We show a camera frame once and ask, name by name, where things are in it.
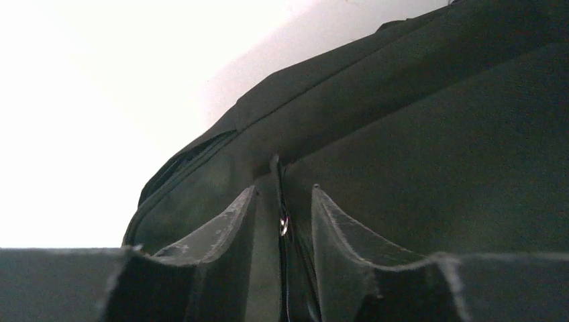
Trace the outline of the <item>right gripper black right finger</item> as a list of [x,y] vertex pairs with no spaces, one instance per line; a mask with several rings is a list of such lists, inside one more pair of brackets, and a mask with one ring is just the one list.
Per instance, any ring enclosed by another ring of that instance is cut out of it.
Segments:
[[566,253],[422,256],[311,195],[323,321],[567,321]]

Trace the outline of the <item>black student backpack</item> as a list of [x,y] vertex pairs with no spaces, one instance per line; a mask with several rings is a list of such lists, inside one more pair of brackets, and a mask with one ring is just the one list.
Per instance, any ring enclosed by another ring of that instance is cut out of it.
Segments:
[[455,1],[276,72],[146,184],[153,256],[253,186],[243,321],[323,321],[311,195],[422,256],[568,255],[568,2]]

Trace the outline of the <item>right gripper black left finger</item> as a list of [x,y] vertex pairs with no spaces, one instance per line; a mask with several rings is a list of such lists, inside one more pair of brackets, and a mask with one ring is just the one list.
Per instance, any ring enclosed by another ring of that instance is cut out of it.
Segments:
[[253,186],[153,256],[137,247],[1,250],[2,321],[243,321]]

